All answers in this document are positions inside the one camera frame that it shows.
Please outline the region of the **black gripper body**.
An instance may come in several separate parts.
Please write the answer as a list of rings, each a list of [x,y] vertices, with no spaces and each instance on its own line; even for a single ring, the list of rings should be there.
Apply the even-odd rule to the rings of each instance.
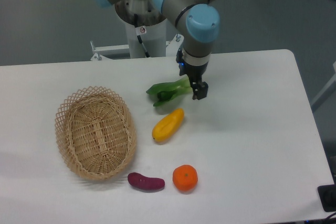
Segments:
[[[180,48],[176,54],[176,62],[178,63],[180,76],[186,74],[190,82],[198,83],[202,82],[202,75],[207,68],[209,55],[196,57],[190,55],[184,48]]]

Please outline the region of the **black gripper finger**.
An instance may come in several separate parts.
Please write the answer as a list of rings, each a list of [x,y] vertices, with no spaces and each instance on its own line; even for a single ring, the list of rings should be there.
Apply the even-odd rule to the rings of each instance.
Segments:
[[[208,84],[206,82],[192,83],[191,88],[193,89],[193,100],[201,100],[207,97]]]

